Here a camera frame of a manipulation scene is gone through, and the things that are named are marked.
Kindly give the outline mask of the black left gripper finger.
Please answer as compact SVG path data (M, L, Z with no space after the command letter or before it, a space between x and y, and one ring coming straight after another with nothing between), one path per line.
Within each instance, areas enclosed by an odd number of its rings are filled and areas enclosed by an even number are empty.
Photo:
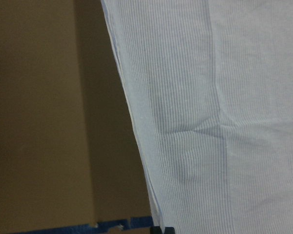
M150 234L161 234L161 227L159 226L150 227Z

